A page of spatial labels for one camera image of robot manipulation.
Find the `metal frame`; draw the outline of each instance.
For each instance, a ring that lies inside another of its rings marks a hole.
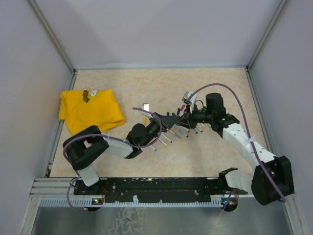
[[[69,86],[68,86],[68,90],[73,90],[74,88],[74,85],[75,85],[75,81],[76,81],[76,78],[77,78],[77,73],[78,71],[75,71],[73,72],[73,76],[71,78],[71,81],[69,83]],[[45,169],[45,173],[43,175],[43,177],[48,177],[51,170],[52,170],[52,165],[53,165],[53,160],[54,160],[54,157],[55,157],[55,153],[57,151],[57,147],[58,147],[58,143],[59,143],[59,140],[60,140],[60,136],[61,136],[61,132],[62,132],[62,128],[63,128],[63,124],[64,124],[64,120],[59,120],[58,121],[58,124],[55,128],[55,134],[54,134],[54,138],[53,138],[53,141],[51,143],[51,145],[49,146],[49,150],[48,150],[48,156],[47,156],[47,159],[48,159],[48,162],[46,164],[46,169]]]
[[[281,16],[284,14],[285,9],[287,7],[289,3],[289,0],[282,0],[273,16],[273,18],[271,19],[262,39],[260,40],[252,58],[250,59],[249,64],[247,65],[247,69],[250,70],[252,68],[252,66],[254,65],[256,59],[258,58],[258,56],[260,55],[260,53],[262,52],[262,49],[264,48],[266,42],[268,41],[270,35],[272,34],[275,26],[277,25],[278,21],[280,20]]]
[[[35,0],[26,0],[29,3],[30,8],[33,10],[35,16],[37,17],[39,23],[42,25],[45,33],[47,34],[48,38],[50,39],[51,43],[54,45],[55,50],[59,53],[60,57],[62,58],[63,62],[66,64],[68,69],[74,73],[75,68],[67,55],[66,51],[62,47],[60,41],[56,37],[55,33],[53,32],[52,28],[50,27],[48,21],[46,20],[45,16],[43,15],[41,9],[39,8],[38,4]]]
[[[41,23],[43,29],[45,30],[47,36],[51,40],[52,44],[54,45],[56,51],[59,53],[61,59],[64,61],[64,63],[67,65],[69,70],[73,73],[72,80],[69,85],[69,90],[72,90],[75,84],[77,71],[72,65],[72,62],[65,52],[64,48],[62,47],[61,42],[57,39],[54,31],[51,29],[49,23],[47,22],[46,18],[42,14],[40,8],[38,7],[35,0],[27,0],[29,3],[31,9],[33,10],[34,14],[38,18],[39,22]],[[255,87],[253,77],[251,75],[251,68],[255,64],[256,59],[262,52],[262,49],[266,45],[267,40],[269,39],[271,33],[273,32],[273,29],[275,28],[277,22],[283,15],[289,0],[282,0],[278,9],[276,10],[276,13],[274,14],[269,26],[267,27],[260,43],[258,44],[249,64],[246,67],[246,75],[249,81],[250,89],[252,92],[253,100],[257,109],[257,113],[260,119],[262,131],[264,133],[265,141],[267,144],[267,147],[270,151],[275,152],[275,146],[273,144],[273,139],[270,135],[269,127],[267,125],[267,120],[263,112],[263,108],[258,96],[257,89]],[[30,192],[30,197],[28,200],[28,204],[25,210],[23,224],[21,226],[19,234],[21,235],[30,235],[32,232],[32,228],[34,225],[34,221],[36,218],[37,210],[40,205],[42,206],[68,206],[67,203],[64,203],[64,198],[66,198],[67,189],[69,186],[69,182],[71,178],[46,178],[49,175],[49,172],[52,168],[55,152],[57,149],[57,145],[60,139],[62,127],[64,122],[60,121],[56,127],[56,131],[54,134],[54,140],[50,145],[49,148],[49,156],[47,157],[49,159],[48,166],[46,167],[46,171],[44,174],[44,178],[37,178],[34,181],[32,190]],[[70,197],[75,204],[75,201],[78,200],[78,203],[80,203],[82,200],[87,201],[92,198],[92,196],[74,196],[73,195],[74,189],[70,190]],[[212,199],[213,201],[219,202],[221,198],[227,197],[228,195],[213,195]],[[252,197],[253,195],[241,195],[241,197]],[[295,194],[290,195],[287,197],[287,203],[286,205],[286,211],[288,213],[288,217],[290,220],[290,225],[292,227],[292,230],[294,234],[297,235],[306,235],[309,234],[309,229],[307,227],[307,224],[305,223],[305,218],[303,216],[303,212],[301,210],[301,207],[299,206],[297,197]],[[104,206],[127,206],[124,204],[114,204],[114,205],[104,205]],[[139,204],[131,204],[128,206],[139,206]]]

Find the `yellow t-shirt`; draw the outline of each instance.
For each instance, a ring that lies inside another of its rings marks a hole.
[[[112,90],[64,91],[60,95],[59,119],[75,135],[97,125],[102,132],[125,124],[124,115]]]

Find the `white wall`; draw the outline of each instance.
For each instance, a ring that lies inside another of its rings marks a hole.
[[[26,1],[0,1],[0,24],[0,234],[13,235],[43,175],[71,74]]]
[[[77,69],[246,66],[280,0],[37,0]]]
[[[291,0],[252,68],[278,155],[313,233],[313,1]]]

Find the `purple cable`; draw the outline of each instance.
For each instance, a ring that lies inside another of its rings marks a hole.
[[[224,204],[224,206],[222,208],[223,211],[225,211],[225,208],[226,208],[227,204],[229,203],[229,199],[230,199],[231,195],[235,194],[237,190],[238,190],[238,188],[235,188],[232,192],[230,192],[230,194],[228,195],[228,197],[226,199],[227,202]]]
[[[207,88],[207,87],[212,87],[212,86],[221,86],[221,87],[225,87],[227,88],[236,98],[238,104],[239,104],[239,107],[240,107],[240,110],[243,114],[243,118],[244,118],[244,122],[245,122],[245,126],[246,126],[246,133],[249,137],[249,139],[251,138],[251,134],[250,134],[250,130],[249,130],[249,127],[248,127],[248,122],[246,120],[246,115],[245,115],[245,112],[244,112],[244,109],[243,109],[243,106],[238,98],[238,96],[236,95],[236,93],[227,85],[225,84],[222,84],[222,83],[211,83],[211,84],[208,84],[208,85],[205,85],[199,89],[197,89],[195,92],[193,92],[189,97],[188,97],[188,100],[190,100],[196,93],[198,93],[199,91],[203,90],[204,88]],[[268,171],[266,170],[265,166],[263,165],[257,151],[256,151],[256,148],[255,148],[255,145],[254,143],[251,141],[250,142],[251,146],[252,146],[252,149],[253,149],[253,152],[255,154],[255,157],[256,157],[256,160],[258,161],[261,169],[263,170],[263,172],[265,173],[266,177],[268,178],[268,180],[270,181],[270,183],[273,185],[274,189],[277,191],[277,193],[279,194],[279,196],[281,197],[282,201],[283,202],[286,202],[286,199],[285,199],[285,196],[283,195],[283,193],[281,192],[281,190],[279,189],[279,187],[276,185],[276,183],[274,182],[274,180],[272,179],[272,177],[270,176],[270,174],[268,173]]]
[[[70,188],[71,188],[72,186],[74,186],[73,184],[74,184],[78,179],[80,179],[80,177],[76,177],[76,178],[72,179],[72,180],[70,181],[70,183],[69,183],[69,187],[68,187],[68,189],[67,189],[67,203],[68,203],[68,205],[69,205],[71,208],[73,208],[74,210],[76,210],[76,211],[78,211],[78,212],[88,212],[88,210],[86,210],[86,209],[79,209],[79,208],[74,207],[74,206],[71,204],[70,200],[69,200],[69,191],[70,191]]]

